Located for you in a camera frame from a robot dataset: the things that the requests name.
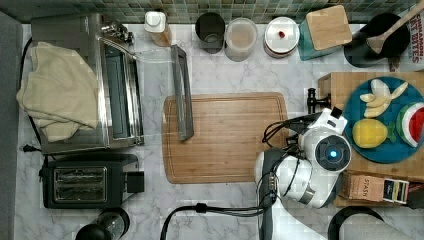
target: white lid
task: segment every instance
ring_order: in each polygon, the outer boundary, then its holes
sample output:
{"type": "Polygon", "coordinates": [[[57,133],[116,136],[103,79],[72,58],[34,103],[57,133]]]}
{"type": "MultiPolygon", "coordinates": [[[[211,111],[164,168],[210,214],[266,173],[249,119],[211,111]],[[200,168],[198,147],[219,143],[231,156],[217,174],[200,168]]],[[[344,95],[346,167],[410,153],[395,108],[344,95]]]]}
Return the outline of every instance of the white lid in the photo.
{"type": "Polygon", "coordinates": [[[234,50],[245,51],[249,50],[256,43],[258,38],[258,28],[255,23],[247,18],[237,18],[228,24],[227,30],[225,31],[225,42],[228,47],[234,50]]]}
{"type": "Polygon", "coordinates": [[[272,20],[265,31],[265,43],[276,53],[287,53],[293,50],[299,42],[299,37],[300,31],[296,22],[287,17],[272,20]]]}
{"type": "Polygon", "coordinates": [[[147,12],[144,29],[148,32],[163,32],[165,30],[166,16],[162,12],[147,12]]]}

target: tile backsplash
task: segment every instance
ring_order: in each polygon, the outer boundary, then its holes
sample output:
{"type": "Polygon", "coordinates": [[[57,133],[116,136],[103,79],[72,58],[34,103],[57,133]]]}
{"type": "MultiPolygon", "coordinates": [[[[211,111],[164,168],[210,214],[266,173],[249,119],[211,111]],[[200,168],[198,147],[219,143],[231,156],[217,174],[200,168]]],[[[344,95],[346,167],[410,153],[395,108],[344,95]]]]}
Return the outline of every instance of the tile backsplash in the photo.
{"type": "Polygon", "coordinates": [[[167,14],[169,23],[195,23],[207,12],[219,13],[228,23],[245,17],[269,23],[287,16],[300,23],[308,12],[341,4],[350,23],[366,23],[383,12],[400,13],[419,0],[6,0],[1,11],[28,23],[33,17],[101,12],[123,23],[144,23],[148,11],[167,14]]]}

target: bottle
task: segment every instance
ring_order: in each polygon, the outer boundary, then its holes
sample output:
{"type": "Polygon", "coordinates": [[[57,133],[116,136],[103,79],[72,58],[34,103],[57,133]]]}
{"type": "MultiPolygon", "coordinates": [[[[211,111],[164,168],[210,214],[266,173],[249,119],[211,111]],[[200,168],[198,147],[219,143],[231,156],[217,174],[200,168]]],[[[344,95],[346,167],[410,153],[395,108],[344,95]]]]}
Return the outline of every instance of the bottle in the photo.
{"type": "Polygon", "coordinates": [[[162,12],[150,11],[146,13],[144,29],[149,32],[153,42],[160,47],[171,46],[172,33],[162,12]]]}

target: toaster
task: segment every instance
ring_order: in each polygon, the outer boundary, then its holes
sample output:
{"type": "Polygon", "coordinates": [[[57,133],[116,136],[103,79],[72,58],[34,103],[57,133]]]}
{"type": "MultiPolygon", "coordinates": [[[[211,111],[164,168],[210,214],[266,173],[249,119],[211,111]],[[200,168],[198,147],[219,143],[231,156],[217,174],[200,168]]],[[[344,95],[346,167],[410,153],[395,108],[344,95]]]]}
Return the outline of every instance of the toaster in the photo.
{"type": "Polygon", "coordinates": [[[132,154],[66,155],[45,162],[40,177],[46,208],[116,208],[144,191],[144,172],[132,154]]]}
{"type": "MultiPolygon", "coordinates": [[[[71,138],[57,142],[48,142],[41,132],[42,153],[71,154],[144,144],[143,85],[139,83],[143,73],[139,66],[149,59],[143,52],[128,50],[134,35],[116,19],[100,13],[34,18],[31,31],[35,43],[43,41],[77,51],[99,83],[97,128],[79,129],[71,138]]],[[[179,139],[184,141],[194,133],[187,57],[177,45],[164,51],[168,59],[162,62],[170,62],[172,68],[179,139]]]]}

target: cutting board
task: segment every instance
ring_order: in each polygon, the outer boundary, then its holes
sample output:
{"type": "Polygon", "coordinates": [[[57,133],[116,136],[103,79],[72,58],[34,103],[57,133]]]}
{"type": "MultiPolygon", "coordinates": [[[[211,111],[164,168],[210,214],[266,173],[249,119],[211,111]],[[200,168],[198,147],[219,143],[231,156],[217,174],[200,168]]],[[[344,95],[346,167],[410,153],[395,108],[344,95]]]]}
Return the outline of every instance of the cutting board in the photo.
{"type": "MultiPolygon", "coordinates": [[[[162,150],[171,183],[254,181],[265,128],[287,119],[280,93],[193,95],[194,136],[181,142],[177,135],[175,99],[164,104],[162,150]]],[[[271,144],[285,146],[288,131],[280,131],[271,144]]]]}
{"type": "MultiPolygon", "coordinates": [[[[331,73],[318,80],[320,97],[331,93],[331,105],[344,109],[346,102],[355,89],[365,81],[380,76],[392,76],[412,84],[424,94],[424,72],[376,73],[376,72],[343,72],[331,73]]],[[[409,158],[392,164],[381,164],[369,161],[353,150],[352,161],[347,168],[354,174],[396,178],[408,181],[424,182],[424,148],[420,148],[409,158]]],[[[349,200],[338,196],[334,205],[344,206],[381,206],[381,203],[349,200]]]]}

